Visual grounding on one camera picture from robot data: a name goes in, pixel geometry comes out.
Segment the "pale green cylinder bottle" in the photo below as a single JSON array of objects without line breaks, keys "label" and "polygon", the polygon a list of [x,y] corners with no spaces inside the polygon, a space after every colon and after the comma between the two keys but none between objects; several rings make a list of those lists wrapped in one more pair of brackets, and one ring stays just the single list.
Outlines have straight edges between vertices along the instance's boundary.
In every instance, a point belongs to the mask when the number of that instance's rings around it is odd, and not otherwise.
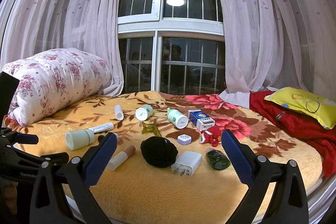
[{"label": "pale green cylinder bottle", "polygon": [[95,134],[90,129],[75,130],[65,133],[65,142],[70,150],[86,147],[95,141]]}]

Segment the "white tan lipstick tube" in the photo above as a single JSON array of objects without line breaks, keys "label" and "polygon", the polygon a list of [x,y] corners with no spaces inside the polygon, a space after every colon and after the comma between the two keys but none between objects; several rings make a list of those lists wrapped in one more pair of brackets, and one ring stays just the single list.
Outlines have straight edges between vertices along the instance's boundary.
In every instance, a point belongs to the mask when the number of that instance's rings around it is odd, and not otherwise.
[{"label": "white tan lipstick tube", "polygon": [[121,164],[123,164],[127,159],[129,159],[136,151],[135,146],[130,145],[123,151],[119,152],[114,156],[107,164],[107,169],[115,171]]}]

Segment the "dark green glass bottle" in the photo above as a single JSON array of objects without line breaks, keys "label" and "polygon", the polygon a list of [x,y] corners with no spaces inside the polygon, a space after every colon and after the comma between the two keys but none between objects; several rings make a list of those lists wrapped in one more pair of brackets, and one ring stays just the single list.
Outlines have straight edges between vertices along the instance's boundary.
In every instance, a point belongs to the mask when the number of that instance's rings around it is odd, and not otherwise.
[{"label": "dark green glass bottle", "polygon": [[230,165],[230,160],[219,150],[208,148],[206,149],[206,159],[214,170],[225,170]]}]

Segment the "white toothpaste tube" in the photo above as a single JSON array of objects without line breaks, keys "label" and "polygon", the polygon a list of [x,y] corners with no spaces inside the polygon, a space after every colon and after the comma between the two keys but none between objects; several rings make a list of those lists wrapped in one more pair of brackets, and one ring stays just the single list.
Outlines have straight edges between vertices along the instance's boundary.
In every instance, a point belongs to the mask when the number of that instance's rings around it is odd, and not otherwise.
[{"label": "white toothpaste tube", "polygon": [[109,131],[112,129],[114,129],[114,125],[111,122],[89,128],[89,130],[91,130],[94,134]]}]

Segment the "red plush toy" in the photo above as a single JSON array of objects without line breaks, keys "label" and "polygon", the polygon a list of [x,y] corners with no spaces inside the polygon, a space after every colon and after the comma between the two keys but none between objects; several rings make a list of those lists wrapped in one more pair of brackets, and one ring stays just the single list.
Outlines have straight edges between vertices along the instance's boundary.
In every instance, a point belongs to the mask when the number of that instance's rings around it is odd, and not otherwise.
[{"label": "red plush toy", "polygon": [[210,143],[212,147],[217,147],[222,143],[222,132],[218,126],[212,126],[201,133],[200,144]]}]

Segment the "white wall charger plug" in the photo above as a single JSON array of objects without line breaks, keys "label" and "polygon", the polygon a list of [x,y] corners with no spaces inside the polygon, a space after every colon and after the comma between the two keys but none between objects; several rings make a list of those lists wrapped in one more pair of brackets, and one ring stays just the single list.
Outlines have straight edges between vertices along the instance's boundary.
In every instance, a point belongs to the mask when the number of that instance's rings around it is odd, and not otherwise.
[{"label": "white wall charger plug", "polygon": [[171,166],[173,174],[191,177],[202,162],[202,154],[193,151],[185,151],[179,155],[175,163]]}]

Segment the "small white tube bottle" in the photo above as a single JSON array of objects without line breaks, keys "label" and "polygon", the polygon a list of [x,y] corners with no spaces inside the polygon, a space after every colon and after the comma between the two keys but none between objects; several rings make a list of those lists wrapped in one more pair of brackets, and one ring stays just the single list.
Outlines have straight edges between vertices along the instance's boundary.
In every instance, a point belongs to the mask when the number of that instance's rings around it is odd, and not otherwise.
[{"label": "small white tube bottle", "polygon": [[117,104],[114,106],[114,116],[118,121],[122,121],[124,119],[122,106]]}]

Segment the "blue white medicine box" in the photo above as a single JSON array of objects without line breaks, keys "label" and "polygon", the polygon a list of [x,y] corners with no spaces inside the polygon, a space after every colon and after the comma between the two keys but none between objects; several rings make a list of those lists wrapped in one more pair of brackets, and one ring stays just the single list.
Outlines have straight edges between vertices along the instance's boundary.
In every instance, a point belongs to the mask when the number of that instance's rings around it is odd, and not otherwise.
[{"label": "blue white medicine box", "polygon": [[188,118],[199,131],[205,131],[215,125],[215,121],[202,110],[189,110]]}]

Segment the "black fuzzy ball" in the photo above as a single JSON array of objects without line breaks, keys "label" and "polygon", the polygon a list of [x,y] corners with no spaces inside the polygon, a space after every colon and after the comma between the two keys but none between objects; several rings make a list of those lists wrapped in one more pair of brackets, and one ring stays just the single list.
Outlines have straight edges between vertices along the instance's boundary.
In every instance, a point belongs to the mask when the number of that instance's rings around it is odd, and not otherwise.
[{"label": "black fuzzy ball", "polygon": [[157,168],[167,168],[175,163],[177,147],[166,138],[152,136],[142,141],[141,153],[145,161]]}]

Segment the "small lavender square case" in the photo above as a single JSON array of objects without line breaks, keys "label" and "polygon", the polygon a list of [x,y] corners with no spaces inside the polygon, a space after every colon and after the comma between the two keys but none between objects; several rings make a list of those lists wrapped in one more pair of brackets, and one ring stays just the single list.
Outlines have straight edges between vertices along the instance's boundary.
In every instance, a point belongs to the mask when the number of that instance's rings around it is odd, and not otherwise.
[{"label": "small lavender square case", "polygon": [[188,145],[192,141],[192,138],[189,135],[182,134],[177,137],[177,142],[181,145]]}]

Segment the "yellow plastic hair clip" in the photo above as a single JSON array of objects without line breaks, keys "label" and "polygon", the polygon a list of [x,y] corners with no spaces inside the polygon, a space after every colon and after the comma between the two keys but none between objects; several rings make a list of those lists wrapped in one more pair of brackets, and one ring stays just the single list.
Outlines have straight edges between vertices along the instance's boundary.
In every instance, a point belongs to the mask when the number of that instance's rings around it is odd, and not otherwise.
[{"label": "yellow plastic hair clip", "polygon": [[155,119],[153,123],[142,122],[142,134],[153,133],[154,136],[162,137],[157,126],[157,120]]}]

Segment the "white green round jar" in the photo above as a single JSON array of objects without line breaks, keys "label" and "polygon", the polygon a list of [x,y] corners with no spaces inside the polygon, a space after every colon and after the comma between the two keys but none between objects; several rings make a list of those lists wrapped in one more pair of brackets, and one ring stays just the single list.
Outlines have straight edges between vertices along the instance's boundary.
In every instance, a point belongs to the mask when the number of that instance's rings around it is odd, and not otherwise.
[{"label": "white green round jar", "polygon": [[153,108],[150,105],[144,105],[135,111],[135,117],[140,121],[145,121],[152,115]]}]

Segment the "white bottle green cap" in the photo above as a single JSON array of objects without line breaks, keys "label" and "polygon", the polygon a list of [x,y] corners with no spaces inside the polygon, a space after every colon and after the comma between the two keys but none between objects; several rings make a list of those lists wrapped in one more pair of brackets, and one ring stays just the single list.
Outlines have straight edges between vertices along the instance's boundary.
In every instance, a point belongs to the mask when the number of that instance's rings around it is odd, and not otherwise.
[{"label": "white bottle green cap", "polygon": [[177,109],[167,108],[167,119],[177,128],[183,129],[188,125],[189,119]]}]

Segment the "small dark grey cylinder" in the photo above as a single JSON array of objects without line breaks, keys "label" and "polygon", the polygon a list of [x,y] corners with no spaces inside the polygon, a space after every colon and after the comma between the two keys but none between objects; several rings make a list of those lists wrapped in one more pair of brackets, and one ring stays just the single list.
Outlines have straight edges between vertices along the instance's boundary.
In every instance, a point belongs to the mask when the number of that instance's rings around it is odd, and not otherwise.
[{"label": "small dark grey cylinder", "polygon": [[104,138],[105,138],[105,135],[99,135],[97,140],[99,143],[101,143],[104,140]]}]

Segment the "white framed barred window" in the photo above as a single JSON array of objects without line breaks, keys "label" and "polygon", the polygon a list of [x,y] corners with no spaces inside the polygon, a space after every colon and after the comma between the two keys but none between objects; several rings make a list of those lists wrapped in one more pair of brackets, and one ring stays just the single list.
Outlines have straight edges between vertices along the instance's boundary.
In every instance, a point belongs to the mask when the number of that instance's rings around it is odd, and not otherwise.
[{"label": "white framed barred window", "polygon": [[221,0],[120,0],[118,36],[124,93],[226,88]]}]

